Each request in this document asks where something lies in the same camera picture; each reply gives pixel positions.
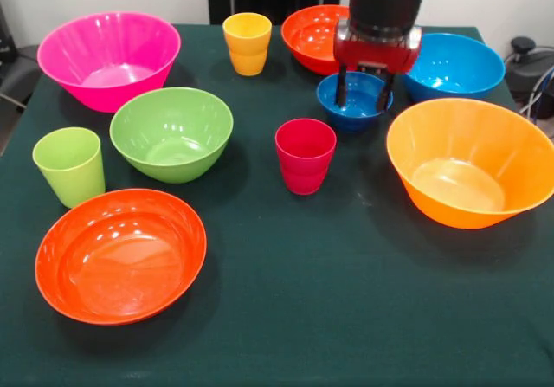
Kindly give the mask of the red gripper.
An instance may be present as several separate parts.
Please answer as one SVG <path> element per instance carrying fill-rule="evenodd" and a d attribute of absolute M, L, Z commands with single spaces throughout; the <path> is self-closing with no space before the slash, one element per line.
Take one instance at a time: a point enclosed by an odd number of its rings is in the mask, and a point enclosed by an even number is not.
<path fill-rule="evenodd" d="M 339 64 L 336 105 L 344 106 L 348 68 L 359 66 L 386 70 L 383 72 L 383 88 L 378 95 L 376 108 L 385 113 L 394 85 L 394 74 L 406 74 L 416 63 L 422 49 L 422 28 L 413 27 L 400 38 L 370 39 L 351 29 L 348 19 L 340 19 L 336 25 L 333 55 Z"/>

